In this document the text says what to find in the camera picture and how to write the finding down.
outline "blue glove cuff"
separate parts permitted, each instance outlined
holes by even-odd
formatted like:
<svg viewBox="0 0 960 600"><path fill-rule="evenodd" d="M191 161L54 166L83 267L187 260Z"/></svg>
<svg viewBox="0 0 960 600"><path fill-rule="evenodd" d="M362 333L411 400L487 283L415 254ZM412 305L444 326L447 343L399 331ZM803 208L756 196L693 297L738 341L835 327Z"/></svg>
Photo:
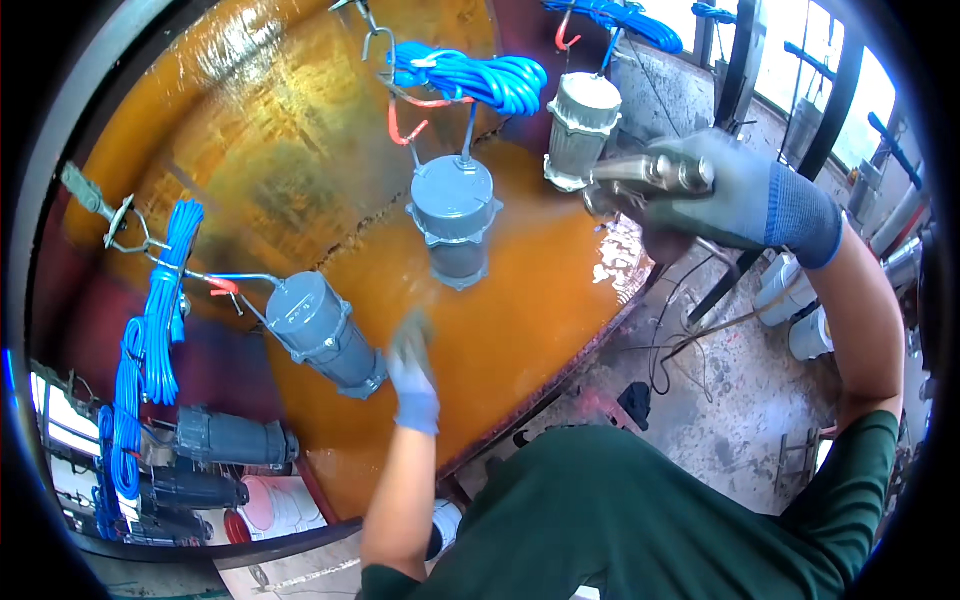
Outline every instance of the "blue glove cuff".
<svg viewBox="0 0 960 600"><path fill-rule="evenodd" d="M821 269L837 254L842 236L839 204L813 181L773 163L764 244L786 246L801 267Z"/></svg>
<svg viewBox="0 0 960 600"><path fill-rule="evenodd" d="M431 394L397 395L399 408L394 423L407 429L435 436L440 433L437 418L440 416L440 402Z"/></svg>

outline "green shirt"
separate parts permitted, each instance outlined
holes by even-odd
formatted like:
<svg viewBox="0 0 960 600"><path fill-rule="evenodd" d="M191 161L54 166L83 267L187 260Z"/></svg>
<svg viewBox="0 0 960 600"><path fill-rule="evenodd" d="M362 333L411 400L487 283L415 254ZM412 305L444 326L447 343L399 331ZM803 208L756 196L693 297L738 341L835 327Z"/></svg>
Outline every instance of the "green shirt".
<svg viewBox="0 0 960 600"><path fill-rule="evenodd" d="M551 430L497 468L422 584L381 565L365 600L832 598L863 567L882 515L897 420L843 432L781 516L753 513L633 434Z"/></svg>

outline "coiled blue cable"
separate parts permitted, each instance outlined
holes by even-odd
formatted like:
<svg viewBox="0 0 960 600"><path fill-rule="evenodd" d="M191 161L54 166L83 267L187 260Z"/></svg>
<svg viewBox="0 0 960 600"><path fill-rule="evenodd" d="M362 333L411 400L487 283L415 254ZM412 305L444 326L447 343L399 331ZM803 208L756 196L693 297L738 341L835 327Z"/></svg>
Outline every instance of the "coiled blue cable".
<svg viewBox="0 0 960 600"><path fill-rule="evenodd" d="M116 521L120 518L120 501L117 499L113 479L110 476L111 452L113 451L113 409L100 408L97 418L100 428L100 458L94 466L97 469L97 486L91 490L93 495L93 515L97 520L97 532L104 540L116 540Z"/></svg>
<svg viewBox="0 0 960 600"><path fill-rule="evenodd" d="M571 5L570 2L557 0L540 0L540 3L548 11L557 12L566 12ZM606 0L575 0L572 5L574 12L585 14L604 29L622 27L635 36L643 37L651 46L667 54L680 54L684 50L680 36L657 19L643 14L644 9L640 5L622 7Z"/></svg>
<svg viewBox="0 0 960 600"><path fill-rule="evenodd" d="M204 207L194 201L177 202L167 227L167 246L160 260L174 267L186 263L197 227L204 219ZM168 406L174 403L180 388L170 364L170 345L183 341L183 316L180 313L180 295L176 271L157 265L150 275L150 296L143 311L145 321L146 365L145 392L154 401Z"/></svg>
<svg viewBox="0 0 960 600"><path fill-rule="evenodd" d="M117 366L113 393L113 450L109 467L113 487L128 500L135 500L140 495L140 469L135 455L140 453L140 398L143 397L141 365L145 341L144 319L130 319L120 341L120 364Z"/></svg>
<svg viewBox="0 0 960 600"><path fill-rule="evenodd" d="M392 61L388 53L388 64ZM417 41L396 46L396 85L431 85L446 100L472 96L500 114L531 116L540 110L540 91L546 80L543 67L524 57L477 60Z"/></svg>
<svg viewBox="0 0 960 600"><path fill-rule="evenodd" d="M690 10L697 16L702 16L704 19L713 19L722 25L732 25L736 23L736 15L732 12L717 9L703 2L695 3Z"/></svg>

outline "gray work glove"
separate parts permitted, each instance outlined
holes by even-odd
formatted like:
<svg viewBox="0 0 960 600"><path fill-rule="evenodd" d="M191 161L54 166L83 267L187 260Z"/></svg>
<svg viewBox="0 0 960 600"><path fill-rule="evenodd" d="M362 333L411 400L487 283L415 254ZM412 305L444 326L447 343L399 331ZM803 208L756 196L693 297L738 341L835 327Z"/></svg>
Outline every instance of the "gray work glove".
<svg viewBox="0 0 960 600"><path fill-rule="evenodd" d="M812 181L716 129L655 142L647 152L658 147L703 156L715 178L707 198L660 197L647 204L642 225L655 242L689 247L699 235L741 250L785 246L807 269L820 269L836 255L841 209Z"/></svg>

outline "worker's arm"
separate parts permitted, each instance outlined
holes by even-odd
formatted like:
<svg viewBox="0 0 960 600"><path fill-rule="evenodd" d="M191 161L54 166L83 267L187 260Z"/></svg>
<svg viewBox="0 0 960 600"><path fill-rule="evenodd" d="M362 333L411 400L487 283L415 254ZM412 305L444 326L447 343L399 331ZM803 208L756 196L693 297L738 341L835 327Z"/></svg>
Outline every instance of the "worker's arm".
<svg viewBox="0 0 960 600"><path fill-rule="evenodd" d="M396 389L396 429L364 519L360 560L364 567L382 564L423 581L433 522L440 403L415 360L404 363L391 355L387 366Z"/></svg>
<svg viewBox="0 0 960 600"><path fill-rule="evenodd" d="M797 256L827 312L844 394L841 429L877 409L897 419L903 404L903 325L876 259L812 181L718 130L663 145L706 157L716 174L708 199L661 199L644 215L658 233L700 235L747 249L785 246Z"/></svg>
<svg viewBox="0 0 960 600"><path fill-rule="evenodd" d="M877 409L897 420L903 408L904 340L900 306L874 255L849 225L822 269L806 272L827 312L843 379L837 426Z"/></svg>

